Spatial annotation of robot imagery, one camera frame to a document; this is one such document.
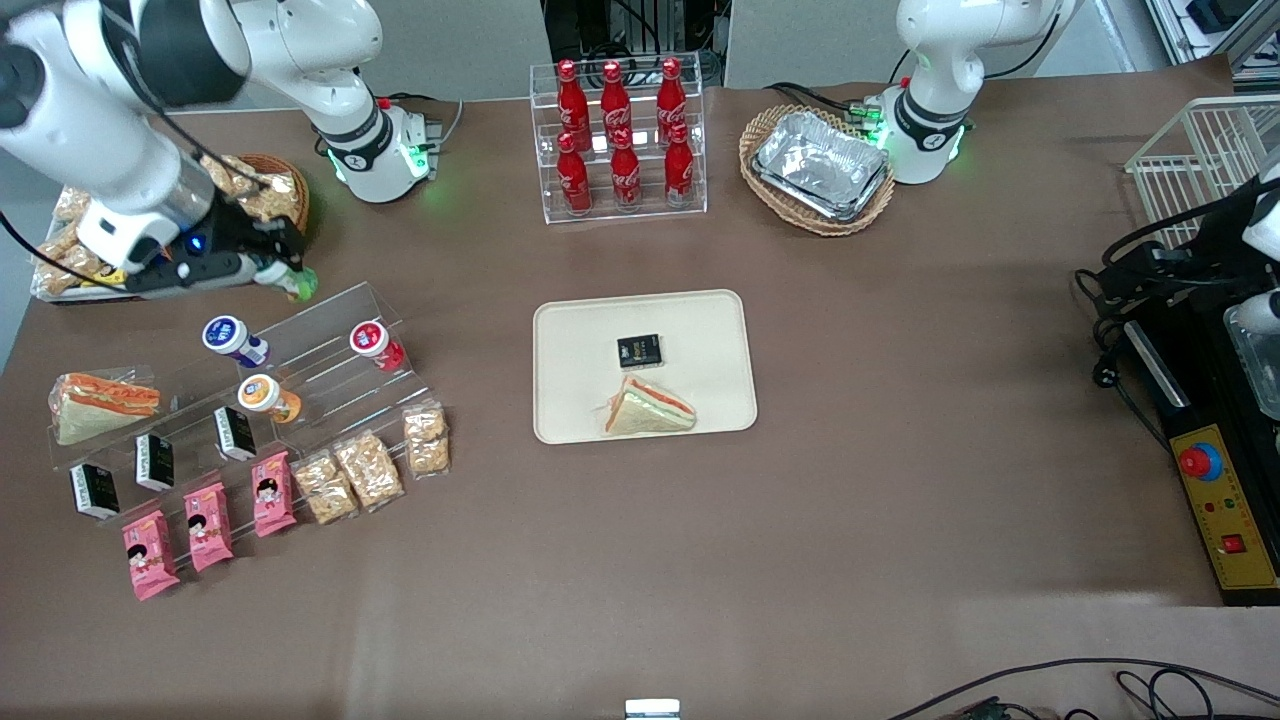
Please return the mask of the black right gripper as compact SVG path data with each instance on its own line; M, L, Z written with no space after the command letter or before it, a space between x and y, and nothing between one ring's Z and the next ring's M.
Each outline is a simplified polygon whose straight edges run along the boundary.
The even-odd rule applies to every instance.
M291 272L287 263L302 263L305 254L301 229L291 217L262 219L236 200L215 200L200 222L200 234L215 252L260 255L250 256L255 275L284 275Z

